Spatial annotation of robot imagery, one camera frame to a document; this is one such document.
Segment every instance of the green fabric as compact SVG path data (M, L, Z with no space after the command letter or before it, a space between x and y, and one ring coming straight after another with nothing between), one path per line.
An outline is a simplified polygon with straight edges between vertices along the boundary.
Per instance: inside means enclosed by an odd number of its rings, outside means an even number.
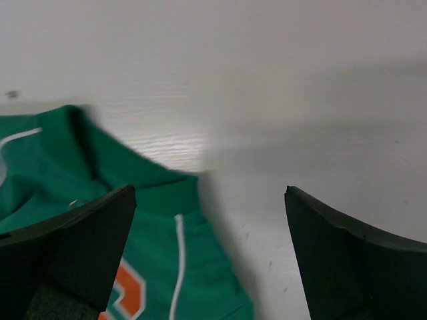
M197 177L139 156L94 126L75 106L29 116L0 117L0 139L42 128L1 150L7 178L0 186L0 233L24 227L130 183L137 209L123 258L145 280L145 310L133 319L168 319L179 271L176 215L183 216L185 273L176 320L250 320L252 304L205 220ZM115 320L123 317L113 303Z

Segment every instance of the green garment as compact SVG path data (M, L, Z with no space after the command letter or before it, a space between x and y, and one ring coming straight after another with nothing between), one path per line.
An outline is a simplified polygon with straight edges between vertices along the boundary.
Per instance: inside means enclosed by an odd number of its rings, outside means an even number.
M100 319L253 319L252 304L202 215L197 177L139 156L71 105L0 117L0 148L0 233L127 183L136 188L135 217Z

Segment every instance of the white cord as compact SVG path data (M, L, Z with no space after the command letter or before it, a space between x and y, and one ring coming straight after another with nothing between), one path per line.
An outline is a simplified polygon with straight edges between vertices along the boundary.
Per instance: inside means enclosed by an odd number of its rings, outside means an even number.
M24 137L26 137L28 135L34 135L35 133L39 133L41 130L42 130L41 128L35 128L35 129L32 129L32 130L23 131L23 132L20 132L20 133L16 133L14 135L10 135L10 136L8 136L6 138L3 138L2 140L0 140L0 149L3 148L3 146L6 143L8 143L8 142L10 142L12 140L19 139L19 138L24 138Z
M178 278L176 281L175 291L173 292L171 309L169 310L169 320L175 320L176 308L178 304L179 293L181 292L182 283L185 273L185 238L184 238L184 224L182 215L175 216L176 222L176 235L178 240L179 249L179 267Z
M5 182L6 176L7 176L7 164L6 164L5 160L3 159L3 157L1 156L2 148L5 146L6 143L8 143L12 140L23 138L23 137L26 137L28 135L34 135L35 133L38 133L40 131L41 131L41 128L35 128L32 130L28 130L28 131L16 133L14 135L10 135L10 136L0 140L0 186L2 186L2 184Z

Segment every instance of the printed number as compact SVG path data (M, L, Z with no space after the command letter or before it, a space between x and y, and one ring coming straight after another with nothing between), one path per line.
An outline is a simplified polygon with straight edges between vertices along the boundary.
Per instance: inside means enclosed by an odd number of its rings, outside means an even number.
M145 309L145 280L121 258L113 288L120 294L113 303L114 309L125 320L136 320ZM115 320L109 312L103 312L98 320Z

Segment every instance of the green shirt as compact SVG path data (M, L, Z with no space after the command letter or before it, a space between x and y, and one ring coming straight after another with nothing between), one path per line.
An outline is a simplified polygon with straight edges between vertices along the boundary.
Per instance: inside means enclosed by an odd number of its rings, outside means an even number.
M127 183L136 188L135 217L100 319L253 319L201 212L197 177L141 157L72 105L0 117L0 148L0 233Z

